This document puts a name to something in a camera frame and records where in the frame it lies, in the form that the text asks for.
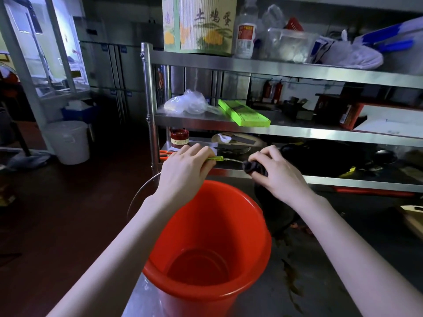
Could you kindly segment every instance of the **lid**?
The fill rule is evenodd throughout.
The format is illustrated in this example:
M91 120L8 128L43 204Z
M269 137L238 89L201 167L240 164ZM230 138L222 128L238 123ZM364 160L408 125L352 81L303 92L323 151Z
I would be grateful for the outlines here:
M49 123L48 125L45 126L44 130L47 132L64 133L64 132L73 132L75 130L79 130L82 128L87 129L88 125L82 121L71 120L71 121L59 121L59 122Z

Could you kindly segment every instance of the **blue container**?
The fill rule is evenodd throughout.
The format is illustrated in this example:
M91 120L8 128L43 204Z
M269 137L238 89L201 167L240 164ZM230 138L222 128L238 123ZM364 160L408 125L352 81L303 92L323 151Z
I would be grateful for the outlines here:
M87 124L93 123L98 115L98 106L92 106L82 111L77 110L67 110L65 108L61 108L63 120L77 120L83 121Z

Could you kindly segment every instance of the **right hand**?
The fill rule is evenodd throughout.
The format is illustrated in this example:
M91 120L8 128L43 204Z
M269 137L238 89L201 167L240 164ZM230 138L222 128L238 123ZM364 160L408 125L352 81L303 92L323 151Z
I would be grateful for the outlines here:
M254 181L290 207L306 195L314 194L301 172L282 157L276 146L263 148L250 155L248 160L261 163L269 174L266 177L254 171L250 174Z

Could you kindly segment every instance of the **wire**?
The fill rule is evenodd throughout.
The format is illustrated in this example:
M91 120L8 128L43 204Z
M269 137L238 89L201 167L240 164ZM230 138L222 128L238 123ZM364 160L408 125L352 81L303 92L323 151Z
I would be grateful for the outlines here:
M135 194L135 196L132 198L132 201L131 201L131 203L130 203L130 206L129 206L129 208L128 208L128 211L126 212L126 221L128 221L128 215L130 214L130 210L131 210L131 206L132 206L132 203L134 202L134 200L135 200L135 198L138 196L138 194L141 192L141 190L147 185L147 183L149 183L150 181L152 181L156 176L158 176L158 175L160 175L161 174L161 172L159 172L157 175L154 175L154 176L152 176L150 179L148 179L146 182L145 182L145 184L143 184L142 186L141 186L141 188L137 191L137 193Z

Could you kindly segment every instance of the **bucket handle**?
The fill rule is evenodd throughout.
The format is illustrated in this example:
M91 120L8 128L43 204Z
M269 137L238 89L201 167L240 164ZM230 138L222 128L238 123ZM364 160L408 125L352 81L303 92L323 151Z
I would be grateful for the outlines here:
M75 143L75 137L71 134L63 134L63 138L65 139L66 143Z

